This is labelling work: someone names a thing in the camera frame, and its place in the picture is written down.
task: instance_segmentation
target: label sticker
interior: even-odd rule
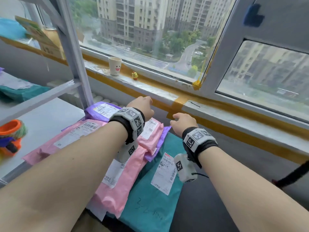
[[[151,184],[164,194],[169,195],[176,176],[174,158],[164,153]]]
[[[103,103],[101,105],[98,105],[96,108],[93,109],[94,111],[100,113],[102,116],[106,118],[110,118],[114,113],[119,111],[118,108],[113,107],[107,103]]]
[[[157,126],[158,122],[154,121],[153,119],[150,119],[145,123],[144,130],[141,133],[141,136],[146,140],[148,140]]]
[[[111,165],[109,166],[102,183],[108,185],[110,188],[114,188],[123,169],[125,168],[127,162],[120,163],[119,161],[113,159]]]
[[[2,72],[0,75],[0,85],[9,87],[11,89],[28,89],[34,84],[22,79],[18,79],[6,72]]]
[[[76,129],[72,130],[67,135],[63,136],[60,140],[54,143],[54,146],[62,149],[67,145],[77,141],[81,136],[87,136],[89,133],[96,131],[100,125],[94,122],[86,122]]]

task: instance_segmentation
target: blue plastic bag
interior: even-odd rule
[[[146,164],[133,185],[119,220],[134,231],[162,232],[170,229],[183,183],[176,176],[168,195],[151,184],[165,152],[172,157],[185,153],[182,140],[168,133],[155,159]]]
[[[26,37],[26,30],[15,20],[0,18],[0,36],[11,40]]]

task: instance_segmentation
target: window frame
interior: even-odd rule
[[[281,8],[283,8],[283,6],[286,6],[286,3],[290,3],[291,6],[293,6],[296,2],[297,5],[304,5],[309,9],[308,0],[236,0],[233,9],[231,10],[230,16],[221,33],[220,39],[216,43],[217,45],[214,44],[215,53],[212,53],[210,59],[211,67],[210,64],[206,66],[206,71],[203,74],[203,77],[205,77],[205,81],[203,82],[199,90],[194,90],[193,87],[189,86],[187,82],[183,82],[184,80],[176,78],[175,76],[164,74],[159,71],[156,72],[153,69],[148,69],[145,66],[139,65],[135,62],[127,62],[124,60],[124,63],[129,65],[133,70],[143,73],[145,77],[161,83],[165,83],[169,86],[175,87],[185,92],[189,92],[197,96],[205,97],[215,101],[229,103],[256,113],[260,113],[262,115],[266,115],[268,117],[278,119],[280,121],[284,121],[289,124],[296,125],[301,128],[309,129],[309,121],[301,121],[299,119],[289,117],[288,115],[280,114],[277,111],[274,112],[269,110],[268,108],[263,108],[259,105],[250,104],[247,101],[242,101],[240,99],[232,98],[216,92],[221,80],[225,76],[226,71],[232,63],[244,39],[295,50],[302,53],[309,53],[309,42],[304,42],[301,39],[301,36],[294,35],[294,38],[291,40],[286,35],[282,36],[284,29],[286,30],[286,26],[282,27],[280,24],[276,25],[273,22],[267,23],[267,19],[277,19],[279,21],[279,18],[282,18]],[[247,13],[248,8],[253,3],[260,3],[262,5],[259,13],[261,12],[261,14],[263,15],[267,13],[267,19],[264,19],[263,24],[259,28],[250,28],[243,25],[245,14]],[[303,19],[300,19],[300,23],[305,24],[305,19],[306,18],[304,17]],[[309,29],[302,28],[301,30],[303,31],[303,35],[308,35],[307,32],[309,33]],[[83,53],[102,59],[104,61],[108,61],[108,57],[110,56],[109,54],[105,54],[104,50],[102,49],[101,51],[97,51],[95,49],[91,49],[82,45],[81,49]]]
[[[258,14],[265,16],[262,24],[257,28],[243,25],[245,15],[252,4],[261,4]],[[289,8],[288,15],[287,6],[294,6],[294,9]],[[297,6],[301,6],[304,11],[296,9]],[[270,108],[251,104],[248,101],[229,97],[216,91],[244,40],[309,53],[309,42],[303,39],[309,34],[309,29],[303,28],[306,26],[307,18],[305,16],[309,15],[309,13],[304,13],[306,8],[309,9],[309,0],[236,0],[221,34],[211,67],[208,68],[207,75],[204,74],[205,81],[200,88],[202,96],[309,129],[309,121],[290,117],[279,111],[272,111]]]

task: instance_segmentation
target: purple mailer bag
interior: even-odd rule
[[[97,102],[85,110],[85,118],[108,122],[110,117],[121,108],[106,102]]]
[[[160,136],[160,138],[159,138],[159,141],[158,141],[158,143],[157,143],[157,145],[156,145],[157,150],[155,151],[155,153],[154,153],[153,155],[151,155],[150,152],[146,152],[146,154],[145,154],[145,156],[144,156],[144,158],[145,158],[146,160],[148,160],[149,162],[151,162],[151,161],[156,157],[156,155],[157,155],[157,153],[159,152],[161,146],[163,145],[164,140],[165,140],[165,137],[166,137],[166,135],[168,134],[168,131],[169,131],[170,129],[171,129],[171,126],[168,126],[168,127],[164,127],[164,128],[163,128],[163,132],[162,132],[162,134],[161,134],[161,136]]]

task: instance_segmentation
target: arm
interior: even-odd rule
[[[128,104],[153,115],[150,97]],[[20,175],[0,190],[3,231],[71,231],[128,137],[112,121],[81,137]]]
[[[176,134],[198,127],[178,113],[171,121]],[[279,188],[227,155],[210,147],[198,159],[240,231],[308,231],[309,212]]]

